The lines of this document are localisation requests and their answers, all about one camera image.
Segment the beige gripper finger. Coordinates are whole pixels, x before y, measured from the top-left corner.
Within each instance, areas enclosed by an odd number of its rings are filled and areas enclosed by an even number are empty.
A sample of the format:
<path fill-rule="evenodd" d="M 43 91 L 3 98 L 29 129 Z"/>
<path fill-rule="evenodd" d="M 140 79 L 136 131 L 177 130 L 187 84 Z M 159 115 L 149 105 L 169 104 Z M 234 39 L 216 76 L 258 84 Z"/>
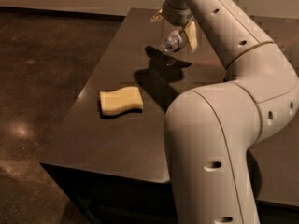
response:
<path fill-rule="evenodd" d="M 189 52 L 195 52 L 198 46 L 197 31 L 194 21 L 189 21 L 183 28 L 183 33 L 186 36 L 186 42 Z"/>
<path fill-rule="evenodd" d="M 155 22 L 162 22 L 164 20 L 163 16 L 163 11 L 160 9 L 158 10 L 151 18 L 150 22 L 155 23 Z"/>

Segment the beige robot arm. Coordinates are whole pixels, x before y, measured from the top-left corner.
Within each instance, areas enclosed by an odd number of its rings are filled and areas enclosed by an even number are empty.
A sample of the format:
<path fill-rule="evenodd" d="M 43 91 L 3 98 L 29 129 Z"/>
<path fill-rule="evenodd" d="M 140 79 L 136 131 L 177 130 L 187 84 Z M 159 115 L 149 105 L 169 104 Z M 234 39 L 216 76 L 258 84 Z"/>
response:
<path fill-rule="evenodd" d="M 233 0 L 164 0 L 153 19 L 198 22 L 226 71 L 224 82 L 183 92 L 166 112 L 178 224 L 260 224 L 247 151 L 295 116 L 296 72 Z"/>

